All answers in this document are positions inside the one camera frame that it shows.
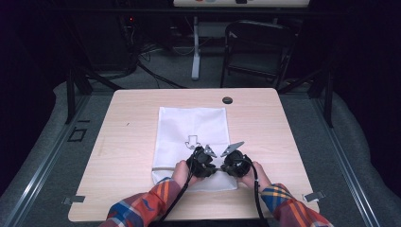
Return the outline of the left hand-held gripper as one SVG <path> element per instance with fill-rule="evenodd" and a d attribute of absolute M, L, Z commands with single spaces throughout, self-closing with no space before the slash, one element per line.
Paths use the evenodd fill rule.
<path fill-rule="evenodd" d="M 190 172 L 197 178 L 206 178 L 217 172 L 217 168 L 212 164 L 217 155 L 206 145 L 196 147 L 191 156 L 186 160 Z"/>

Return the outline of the person's right hand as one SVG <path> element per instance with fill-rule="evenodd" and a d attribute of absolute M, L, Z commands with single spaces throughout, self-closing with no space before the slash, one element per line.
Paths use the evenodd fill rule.
<path fill-rule="evenodd" d="M 250 189 L 257 189 L 258 192 L 262 192 L 268 186 L 271 186 L 271 182 L 264 168 L 258 163 L 253 162 L 253 168 L 241 178 L 238 178 L 239 183 L 244 183 Z"/>

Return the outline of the person's left hand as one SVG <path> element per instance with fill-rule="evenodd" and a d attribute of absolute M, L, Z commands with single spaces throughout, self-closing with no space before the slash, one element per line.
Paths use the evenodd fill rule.
<path fill-rule="evenodd" d="M 189 168 L 185 160 L 181 160 L 175 165 L 172 180 L 178 184 L 180 188 L 183 188 L 187 183 L 187 177 L 189 174 Z M 189 182 L 188 185 L 191 186 L 192 184 L 196 183 L 198 179 L 193 177 Z"/>

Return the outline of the grey metal floor rail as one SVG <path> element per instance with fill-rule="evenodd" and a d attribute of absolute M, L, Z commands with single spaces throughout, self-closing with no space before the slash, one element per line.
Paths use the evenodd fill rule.
<path fill-rule="evenodd" d="M 45 124 L 37 142 L 26 157 L 5 193 L 0 197 L 0 227 L 18 227 L 25 218 L 26 212 L 41 191 L 47 176 L 51 172 L 61 145 L 73 128 L 74 120 L 86 107 L 88 96 L 81 96 L 69 124 L 67 101 L 58 97 L 56 105 Z"/>
<path fill-rule="evenodd" d="M 330 128 L 323 116 L 323 105 L 319 99 L 310 99 L 312 106 L 323 125 L 324 131 L 329 137 L 329 140 L 334 147 L 334 156 L 340 167 L 341 174 L 346 181 L 347 187 L 353 197 L 353 200 L 357 206 L 357 209 L 366 225 L 366 227 L 381 227 L 375 212 L 372 209 L 371 204 L 368 202 L 364 190 L 362 189 L 359 180 L 355 174 L 355 171 L 351 167 L 351 164 L 346 157 L 344 149 L 340 144 L 340 140 L 336 135 L 333 128 Z"/>

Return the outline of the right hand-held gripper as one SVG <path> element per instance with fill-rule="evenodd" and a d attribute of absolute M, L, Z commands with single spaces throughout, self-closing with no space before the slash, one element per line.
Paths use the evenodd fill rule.
<path fill-rule="evenodd" d="M 221 154 L 221 157 L 224 157 L 224 161 L 220 168 L 230 176 L 241 178 L 251 168 L 252 160 L 238 149 L 243 144 L 244 142 L 231 144 Z"/>

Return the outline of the black folding chair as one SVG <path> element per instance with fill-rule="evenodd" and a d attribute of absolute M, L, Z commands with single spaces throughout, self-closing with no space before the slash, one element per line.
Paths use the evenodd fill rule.
<path fill-rule="evenodd" d="M 240 20 L 225 28 L 224 58 L 220 76 L 231 72 L 265 78 L 278 89 L 287 71 L 296 33 L 287 26 Z"/>

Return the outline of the grey table bracket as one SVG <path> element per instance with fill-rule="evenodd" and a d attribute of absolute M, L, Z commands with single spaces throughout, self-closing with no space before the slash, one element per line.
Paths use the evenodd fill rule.
<path fill-rule="evenodd" d="M 77 202 L 84 202 L 85 197 L 84 196 L 70 196 L 70 197 L 65 197 L 62 200 L 62 204 L 66 204 L 66 205 L 72 205 L 73 203 L 77 203 Z"/>
<path fill-rule="evenodd" d="M 304 194 L 303 199 L 307 202 L 318 202 L 325 198 L 325 194 L 322 191 L 316 191 L 309 194 Z"/>

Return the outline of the black metal stand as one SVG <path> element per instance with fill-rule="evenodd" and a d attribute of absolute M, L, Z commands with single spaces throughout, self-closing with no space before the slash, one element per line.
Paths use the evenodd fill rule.
<path fill-rule="evenodd" d="M 89 96 L 93 92 L 93 87 L 90 84 L 88 78 L 94 79 L 101 84 L 111 88 L 114 91 L 120 90 L 121 86 L 116 85 L 115 83 L 109 81 L 108 79 L 103 78 L 101 75 L 96 73 L 89 68 L 84 66 L 73 64 L 67 75 L 66 75 L 66 91 L 67 91 L 67 118 L 65 123 L 69 124 L 75 114 L 76 114 L 76 92 L 75 88 L 78 88 L 79 91 L 85 96 Z"/>
<path fill-rule="evenodd" d="M 285 94 L 291 90 L 301 86 L 303 83 L 312 79 L 312 85 L 309 87 L 307 94 L 310 98 L 318 98 L 322 93 L 324 93 L 324 104 L 323 104 L 323 118 L 327 125 L 332 128 L 332 103 L 333 103 L 333 82 L 334 76 L 331 73 L 331 69 L 322 68 L 318 69 L 311 74 L 301 78 L 296 79 L 290 85 L 287 85 L 278 90 L 279 94 Z"/>

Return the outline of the white desk leg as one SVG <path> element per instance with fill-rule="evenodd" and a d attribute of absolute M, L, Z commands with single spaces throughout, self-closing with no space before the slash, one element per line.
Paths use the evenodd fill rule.
<path fill-rule="evenodd" d="M 194 17 L 193 36 L 194 36 L 194 56 L 193 56 L 191 78 L 193 80 L 198 80 L 200 78 L 201 56 L 200 56 L 200 42 L 199 42 L 199 22 L 197 16 Z"/>

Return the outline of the black metal crossbar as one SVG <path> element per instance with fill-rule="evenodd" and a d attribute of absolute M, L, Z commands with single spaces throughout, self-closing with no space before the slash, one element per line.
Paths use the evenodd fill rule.
<path fill-rule="evenodd" d="M 132 14 L 132 15 L 173 15 L 173 16 L 198 16 L 198 15 L 251 15 L 251 16 L 307 16 L 310 14 L 308 10 L 300 9 L 61 9 L 52 8 L 51 12 L 57 13 L 104 13 L 104 14 Z"/>

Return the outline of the white mesh laundry bag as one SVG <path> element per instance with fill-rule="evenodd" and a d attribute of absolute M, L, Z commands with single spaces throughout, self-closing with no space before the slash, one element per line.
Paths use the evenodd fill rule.
<path fill-rule="evenodd" d="M 220 168 L 221 154 L 230 144 L 225 108 L 161 107 L 151 170 L 153 183 L 170 177 L 175 165 L 187 160 L 196 147 L 209 146 L 217 155 L 213 164 Z"/>

